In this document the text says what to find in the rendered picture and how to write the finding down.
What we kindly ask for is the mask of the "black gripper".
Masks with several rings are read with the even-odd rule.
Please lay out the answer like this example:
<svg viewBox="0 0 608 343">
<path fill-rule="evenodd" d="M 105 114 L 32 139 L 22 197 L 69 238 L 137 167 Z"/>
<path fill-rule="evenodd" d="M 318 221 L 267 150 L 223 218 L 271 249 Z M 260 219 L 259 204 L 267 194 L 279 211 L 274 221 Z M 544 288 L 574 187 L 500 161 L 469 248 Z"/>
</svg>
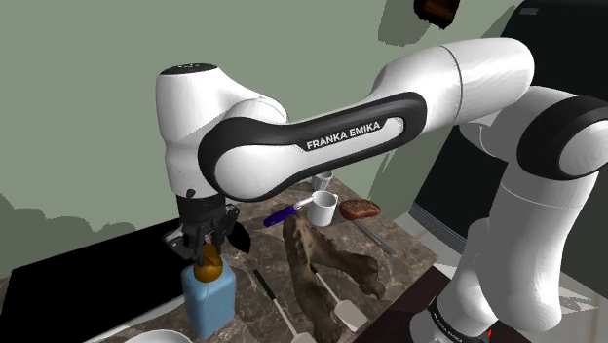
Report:
<svg viewBox="0 0 608 343">
<path fill-rule="evenodd" d="M 206 198 L 176 197 L 180 223 L 176 229 L 166 233 L 163 241 L 169 249 L 186 260 L 199 256 L 198 241 L 194 236 L 211 233 L 211 242 L 218 254 L 228 239 L 237 250 L 249 254 L 251 238 L 246 228 L 236 222 L 238 210 L 227 205 L 225 197 L 215 194 Z"/>
</svg>

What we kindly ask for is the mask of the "blue bottle with amber cap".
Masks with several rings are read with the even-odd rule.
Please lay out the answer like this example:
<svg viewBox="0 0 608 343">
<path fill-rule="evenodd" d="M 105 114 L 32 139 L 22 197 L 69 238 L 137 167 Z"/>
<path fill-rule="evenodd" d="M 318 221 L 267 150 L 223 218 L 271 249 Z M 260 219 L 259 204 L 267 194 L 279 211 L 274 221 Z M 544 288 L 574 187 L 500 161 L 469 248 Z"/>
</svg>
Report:
<svg viewBox="0 0 608 343">
<path fill-rule="evenodd" d="M 191 326 L 199 337 L 209 338 L 234 317 L 236 277 L 213 244 L 204 244 L 200 257 L 201 265 L 182 270 L 181 283 Z"/>
</svg>

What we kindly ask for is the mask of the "brown driftwood piece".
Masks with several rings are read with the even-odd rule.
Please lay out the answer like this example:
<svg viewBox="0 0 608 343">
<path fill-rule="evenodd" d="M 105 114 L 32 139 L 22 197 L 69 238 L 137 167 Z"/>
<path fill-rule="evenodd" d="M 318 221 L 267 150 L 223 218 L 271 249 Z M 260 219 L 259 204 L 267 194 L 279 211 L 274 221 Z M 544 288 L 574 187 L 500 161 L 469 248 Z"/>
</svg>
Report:
<svg viewBox="0 0 608 343">
<path fill-rule="evenodd" d="M 386 288 L 378 277 L 375 258 L 348 252 L 314 227 L 301 213 L 283 222 L 285 251 L 298 305 L 314 326 L 317 343 L 337 343 L 342 327 L 331 316 L 336 302 L 318 284 L 313 263 L 340 270 L 350 276 L 366 295 L 382 299 Z"/>
</svg>

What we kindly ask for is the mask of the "white plate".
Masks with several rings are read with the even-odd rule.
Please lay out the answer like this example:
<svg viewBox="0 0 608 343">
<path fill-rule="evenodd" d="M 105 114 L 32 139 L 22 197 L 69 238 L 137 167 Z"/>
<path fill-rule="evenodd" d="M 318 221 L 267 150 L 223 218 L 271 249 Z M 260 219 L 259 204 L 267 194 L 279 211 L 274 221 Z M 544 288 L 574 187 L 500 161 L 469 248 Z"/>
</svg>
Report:
<svg viewBox="0 0 608 343">
<path fill-rule="evenodd" d="M 141 333 L 125 343 L 193 343 L 186 335 L 170 329 L 156 329 Z"/>
</svg>

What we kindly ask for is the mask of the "small white cup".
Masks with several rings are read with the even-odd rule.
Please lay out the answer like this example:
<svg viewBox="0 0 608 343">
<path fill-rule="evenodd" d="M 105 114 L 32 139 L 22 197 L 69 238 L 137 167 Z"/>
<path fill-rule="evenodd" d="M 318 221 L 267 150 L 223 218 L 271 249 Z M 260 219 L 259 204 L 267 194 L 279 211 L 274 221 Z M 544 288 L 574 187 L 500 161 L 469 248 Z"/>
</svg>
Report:
<svg viewBox="0 0 608 343">
<path fill-rule="evenodd" d="M 315 191 L 324 191 L 331 179 L 333 178 L 332 171 L 326 171 L 313 175 L 311 178 L 312 187 Z"/>
</svg>

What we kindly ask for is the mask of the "black cooktop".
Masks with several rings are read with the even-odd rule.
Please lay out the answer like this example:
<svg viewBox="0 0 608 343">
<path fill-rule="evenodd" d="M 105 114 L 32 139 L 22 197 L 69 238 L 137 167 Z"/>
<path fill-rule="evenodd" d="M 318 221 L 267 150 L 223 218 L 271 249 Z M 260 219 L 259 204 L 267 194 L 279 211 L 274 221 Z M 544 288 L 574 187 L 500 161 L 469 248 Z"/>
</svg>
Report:
<svg viewBox="0 0 608 343">
<path fill-rule="evenodd" d="M 13 270 L 0 343 L 85 343 L 181 296 L 173 219 Z"/>
</svg>

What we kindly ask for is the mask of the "brown toasted bread slice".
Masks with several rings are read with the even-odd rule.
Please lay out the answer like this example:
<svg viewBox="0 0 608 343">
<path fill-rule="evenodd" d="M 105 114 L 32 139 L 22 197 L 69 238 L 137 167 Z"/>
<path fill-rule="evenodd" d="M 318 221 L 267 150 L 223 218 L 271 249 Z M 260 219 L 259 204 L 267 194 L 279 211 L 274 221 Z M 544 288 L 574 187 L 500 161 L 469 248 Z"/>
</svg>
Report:
<svg viewBox="0 0 608 343">
<path fill-rule="evenodd" d="M 348 220 L 376 216 L 381 212 L 378 205 L 367 199 L 347 199 L 339 204 L 340 214 Z"/>
</svg>

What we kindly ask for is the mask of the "white spatula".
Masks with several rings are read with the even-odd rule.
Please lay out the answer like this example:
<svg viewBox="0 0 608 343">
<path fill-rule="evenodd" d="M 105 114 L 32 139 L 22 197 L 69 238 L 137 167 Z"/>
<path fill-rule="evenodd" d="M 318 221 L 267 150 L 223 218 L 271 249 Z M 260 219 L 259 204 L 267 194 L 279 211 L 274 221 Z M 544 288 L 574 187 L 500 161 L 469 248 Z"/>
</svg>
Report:
<svg viewBox="0 0 608 343">
<path fill-rule="evenodd" d="M 310 269 L 313 274 L 321 281 L 322 285 L 325 287 L 325 289 L 329 292 L 330 296 L 336 302 L 334 307 L 334 314 L 352 332 L 357 332 L 364 324 L 368 322 L 367 316 L 352 301 L 339 299 L 313 265 L 310 265 Z"/>
</svg>

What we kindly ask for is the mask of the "grey metal knife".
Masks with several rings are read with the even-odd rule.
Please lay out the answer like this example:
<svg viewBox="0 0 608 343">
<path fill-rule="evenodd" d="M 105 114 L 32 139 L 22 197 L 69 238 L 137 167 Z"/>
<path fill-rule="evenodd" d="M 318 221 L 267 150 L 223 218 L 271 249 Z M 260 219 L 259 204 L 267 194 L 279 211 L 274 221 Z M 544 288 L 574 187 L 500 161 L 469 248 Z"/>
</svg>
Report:
<svg viewBox="0 0 608 343">
<path fill-rule="evenodd" d="M 386 243 L 381 237 L 373 233 L 367 226 L 365 226 L 360 220 L 354 220 L 353 223 L 378 247 L 383 249 L 390 255 L 396 255 L 397 251 Z"/>
</svg>

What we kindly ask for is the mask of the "dark robot stand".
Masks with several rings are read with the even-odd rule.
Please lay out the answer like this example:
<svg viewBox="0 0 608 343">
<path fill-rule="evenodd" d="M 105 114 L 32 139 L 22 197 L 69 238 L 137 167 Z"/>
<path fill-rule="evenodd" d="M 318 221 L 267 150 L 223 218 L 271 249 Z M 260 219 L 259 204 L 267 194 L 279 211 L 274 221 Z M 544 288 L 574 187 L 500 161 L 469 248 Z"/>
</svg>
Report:
<svg viewBox="0 0 608 343">
<path fill-rule="evenodd" d="M 426 311 L 432 298 L 448 284 L 449 279 L 431 267 L 409 289 L 384 311 L 353 343 L 412 343 L 409 324 L 412 317 Z"/>
</svg>

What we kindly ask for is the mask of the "black refrigerator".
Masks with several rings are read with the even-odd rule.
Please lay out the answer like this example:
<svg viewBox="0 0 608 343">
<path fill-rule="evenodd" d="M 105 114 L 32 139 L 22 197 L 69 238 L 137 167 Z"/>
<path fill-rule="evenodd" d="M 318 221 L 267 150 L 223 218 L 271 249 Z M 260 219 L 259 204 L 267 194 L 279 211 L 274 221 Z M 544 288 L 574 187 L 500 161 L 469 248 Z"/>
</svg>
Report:
<svg viewBox="0 0 608 343">
<path fill-rule="evenodd" d="M 608 0 L 523 0 L 502 34 L 530 49 L 536 85 L 608 102 Z M 453 128 L 409 213 L 462 251 L 470 225 L 488 215 L 506 166 Z M 608 165 L 573 227 L 562 270 L 608 299 Z"/>
</svg>

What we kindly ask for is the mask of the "blue handled kitchen tool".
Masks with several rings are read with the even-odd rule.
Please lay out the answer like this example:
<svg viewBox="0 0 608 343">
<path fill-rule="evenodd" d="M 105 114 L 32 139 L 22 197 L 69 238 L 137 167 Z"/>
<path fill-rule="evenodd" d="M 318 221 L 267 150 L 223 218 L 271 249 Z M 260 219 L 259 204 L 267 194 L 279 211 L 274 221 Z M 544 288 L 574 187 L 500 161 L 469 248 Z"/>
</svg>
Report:
<svg viewBox="0 0 608 343">
<path fill-rule="evenodd" d="M 270 227 L 280 223 L 284 221 L 288 215 L 296 214 L 303 206 L 310 204 L 313 200 L 313 197 L 309 197 L 276 211 L 263 220 L 263 225 L 265 227 Z"/>
</svg>

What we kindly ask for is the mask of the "black handled white utensil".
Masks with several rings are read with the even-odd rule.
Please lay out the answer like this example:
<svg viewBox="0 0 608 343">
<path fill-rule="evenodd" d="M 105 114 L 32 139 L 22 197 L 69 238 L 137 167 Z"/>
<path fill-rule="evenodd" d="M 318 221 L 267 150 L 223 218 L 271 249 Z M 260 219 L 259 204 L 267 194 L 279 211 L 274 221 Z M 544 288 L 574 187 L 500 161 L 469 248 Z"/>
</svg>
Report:
<svg viewBox="0 0 608 343">
<path fill-rule="evenodd" d="M 295 329 L 295 327 L 291 323 L 290 319 L 286 315 L 283 307 L 279 303 L 279 301 L 278 301 L 275 293 L 270 288 L 270 286 L 267 284 L 267 282 L 265 281 L 265 279 L 261 275 L 261 273 L 257 269 L 253 269 L 252 273 L 255 276 L 255 278 L 259 281 L 260 285 L 264 288 L 267 296 L 273 302 L 273 304 L 275 305 L 275 307 L 279 311 L 282 319 L 284 320 L 285 324 L 287 325 L 287 328 L 288 328 L 289 332 L 292 335 L 290 343 L 317 343 L 316 340 L 314 339 L 314 337 L 309 332 L 305 332 L 305 331 L 298 332 Z"/>
</svg>

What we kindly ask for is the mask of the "dark brown wooden wall shelf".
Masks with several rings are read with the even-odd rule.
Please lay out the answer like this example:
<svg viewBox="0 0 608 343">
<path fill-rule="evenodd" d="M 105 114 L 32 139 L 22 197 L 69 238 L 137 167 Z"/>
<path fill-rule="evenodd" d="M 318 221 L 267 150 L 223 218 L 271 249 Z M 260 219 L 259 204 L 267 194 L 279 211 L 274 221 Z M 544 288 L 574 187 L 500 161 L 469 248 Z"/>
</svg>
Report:
<svg viewBox="0 0 608 343">
<path fill-rule="evenodd" d="M 454 21 L 459 5 L 460 0 L 414 0 L 413 10 L 419 19 L 445 29 Z"/>
</svg>

